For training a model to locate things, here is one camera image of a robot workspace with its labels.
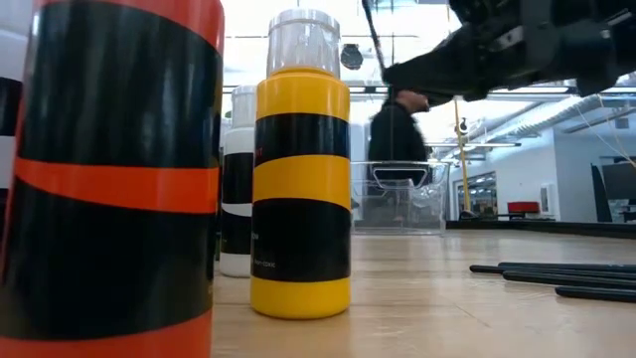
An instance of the person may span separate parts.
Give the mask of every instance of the person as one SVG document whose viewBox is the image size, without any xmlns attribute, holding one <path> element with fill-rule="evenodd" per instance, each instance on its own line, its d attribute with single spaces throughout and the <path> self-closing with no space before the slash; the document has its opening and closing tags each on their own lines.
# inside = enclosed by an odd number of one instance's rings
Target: person
<svg viewBox="0 0 636 358">
<path fill-rule="evenodd" d="M 413 115 L 429 110 L 428 98 L 425 95 L 408 89 L 389 88 L 387 100 L 371 121 L 368 160 L 371 162 L 427 161 L 429 150 L 425 146 L 424 138 L 417 128 Z M 423 170 L 403 170 L 409 167 Z M 426 169 L 427 167 L 421 165 L 398 163 L 370 165 L 367 176 L 369 182 L 373 184 L 368 187 L 367 195 L 376 197 L 378 200 L 372 199 L 374 202 L 368 204 L 372 207 L 370 208 L 372 210 L 369 210 L 371 215 L 368 219 L 377 221 L 381 218 L 393 217 L 393 221 L 405 220 L 404 207 L 408 205 L 407 191 L 397 189 L 387 192 L 385 189 L 393 185 L 396 185 L 396 188 L 403 188 L 404 183 L 412 186 L 427 184 L 432 175 L 427 173 Z M 385 211 L 389 207 L 394 208 L 392 213 Z"/>
</svg>

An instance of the black jacket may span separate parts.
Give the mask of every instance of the black jacket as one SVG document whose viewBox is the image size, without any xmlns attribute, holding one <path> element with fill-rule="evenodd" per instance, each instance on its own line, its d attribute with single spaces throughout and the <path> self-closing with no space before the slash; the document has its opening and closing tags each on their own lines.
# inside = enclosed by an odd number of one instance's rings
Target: black jacket
<svg viewBox="0 0 636 358">
<path fill-rule="evenodd" d="M 397 102 L 386 102 L 371 122 L 369 161 L 426 161 L 428 151 L 424 139 L 417 128 L 415 119 L 406 108 Z M 390 168 L 390 165 L 376 165 L 376 168 Z M 368 177 L 375 180 L 411 179 L 414 185 L 421 182 L 422 171 L 376 171 L 369 168 Z"/>
</svg>

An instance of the black stripe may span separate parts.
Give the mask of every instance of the black stripe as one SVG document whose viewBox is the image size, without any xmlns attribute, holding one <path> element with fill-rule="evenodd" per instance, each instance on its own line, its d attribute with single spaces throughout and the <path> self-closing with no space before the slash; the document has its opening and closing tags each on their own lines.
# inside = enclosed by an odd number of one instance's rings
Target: black stripe
<svg viewBox="0 0 636 358">
<path fill-rule="evenodd" d="M 0 135 L 16 135 L 21 95 L 21 82 L 0 78 Z"/>
<path fill-rule="evenodd" d="M 349 123 L 311 113 L 276 114 L 256 121 L 254 166 L 311 154 L 349 158 Z"/>
<path fill-rule="evenodd" d="M 20 180 L 14 188 L 0 336 L 124 335 L 210 309 L 209 215 L 90 204 Z"/>
<path fill-rule="evenodd" d="M 251 217 L 223 211 L 221 227 L 221 252 L 249 255 L 251 252 Z"/>
<path fill-rule="evenodd" d="M 257 201 L 252 209 L 252 274 L 317 282 L 351 273 L 351 213 L 304 199 Z"/>
<path fill-rule="evenodd" d="M 251 203 L 253 158 L 252 153 L 233 153 L 224 156 L 222 194 L 224 203 Z"/>
<path fill-rule="evenodd" d="M 219 159 L 223 61 L 202 37 L 101 1 L 47 5 L 39 19 L 21 157 L 171 168 Z"/>
</svg>

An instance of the table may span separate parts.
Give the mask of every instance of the table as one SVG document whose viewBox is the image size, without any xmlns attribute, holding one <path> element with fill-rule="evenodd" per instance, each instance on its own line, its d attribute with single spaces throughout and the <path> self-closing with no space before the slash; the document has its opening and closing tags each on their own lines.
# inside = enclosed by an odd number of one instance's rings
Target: table
<svg viewBox="0 0 636 358">
<path fill-rule="evenodd" d="M 515 231 L 356 237 L 348 312 L 285 321 L 249 308 L 248 279 L 215 277 L 214 358 L 634 357 L 636 305 L 557 297 L 471 273 L 500 261 L 636 263 L 636 241 Z"/>
</svg>

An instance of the white and black striped bottle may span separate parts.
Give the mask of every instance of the white and black striped bottle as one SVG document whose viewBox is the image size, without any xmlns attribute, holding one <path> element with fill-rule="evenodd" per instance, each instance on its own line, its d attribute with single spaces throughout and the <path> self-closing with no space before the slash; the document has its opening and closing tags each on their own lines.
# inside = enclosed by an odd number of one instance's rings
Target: white and black striped bottle
<svg viewBox="0 0 636 358">
<path fill-rule="evenodd" d="M 249 277 L 256 87 L 233 91 L 232 114 L 224 146 L 220 270 L 227 276 Z"/>
</svg>

